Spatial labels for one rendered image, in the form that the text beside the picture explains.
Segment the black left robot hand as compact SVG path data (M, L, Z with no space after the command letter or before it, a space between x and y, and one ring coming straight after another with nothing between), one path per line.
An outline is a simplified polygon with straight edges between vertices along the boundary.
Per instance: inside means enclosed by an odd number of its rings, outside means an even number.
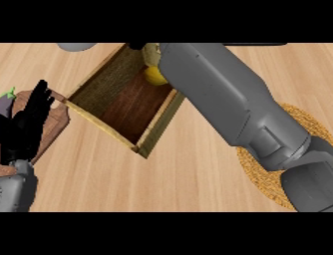
M55 102L48 82L41 80L26 108L11 118L0 115L0 164L32 160L39 151L44 125Z

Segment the yellow lemon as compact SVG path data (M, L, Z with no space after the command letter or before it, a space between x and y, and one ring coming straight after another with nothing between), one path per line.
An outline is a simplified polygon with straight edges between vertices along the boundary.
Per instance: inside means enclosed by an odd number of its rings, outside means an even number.
M146 78L147 81L154 85L154 86L162 86L168 84L168 79L165 78L162 71L157 66L150 66L146 69Z

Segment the rectangular wooden basket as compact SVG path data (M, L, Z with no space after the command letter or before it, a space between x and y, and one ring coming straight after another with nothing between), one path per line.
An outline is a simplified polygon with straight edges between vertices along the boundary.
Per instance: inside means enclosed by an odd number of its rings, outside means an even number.
M117 47L76 90L66 96L67 106L149 158L184 101L171 86L154 86L146 70L160 61L160 44Z

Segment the round woven straw placemat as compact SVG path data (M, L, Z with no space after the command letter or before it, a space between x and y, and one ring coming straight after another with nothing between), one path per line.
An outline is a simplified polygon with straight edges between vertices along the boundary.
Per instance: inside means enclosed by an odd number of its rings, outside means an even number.
M319 120L298 107L290 104L280 103L283 109L307 128L311 135L320 136L333 145L333 134ZM243 148L237 148L237 158L245 173L264 195L288 209L295 209L285 190L282 188L282 173L285 170L267 171L252 156L251 152Z

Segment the brown wooden cutting board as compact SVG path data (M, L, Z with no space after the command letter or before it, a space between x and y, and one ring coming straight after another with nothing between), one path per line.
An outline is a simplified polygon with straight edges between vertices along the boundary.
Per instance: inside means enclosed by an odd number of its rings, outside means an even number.
M58 138L63 130L66 129L70 123L69 107L66 105L66 97L52 92L52 97L55 102L49 111L49 116L44 126L44 136L41 141L41 147L36 157L32 160L32 163L36 163L44 153L47 152L49 146L52 145L55 139ZM0 165L0 176L14 175L15 168L13 166Z

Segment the purple eggplant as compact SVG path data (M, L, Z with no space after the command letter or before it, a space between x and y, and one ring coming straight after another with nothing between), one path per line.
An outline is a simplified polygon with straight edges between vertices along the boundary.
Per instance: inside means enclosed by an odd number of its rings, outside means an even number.
M0 115L7 118L13 117L15 100L15 88L11 88L11 90L0 95Z

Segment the grey rounded object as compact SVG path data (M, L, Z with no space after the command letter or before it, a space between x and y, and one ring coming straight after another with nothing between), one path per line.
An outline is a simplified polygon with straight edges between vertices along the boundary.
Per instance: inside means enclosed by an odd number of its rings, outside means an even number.
M82 52L97 46L97 43L60 43L60 48L69 52Z

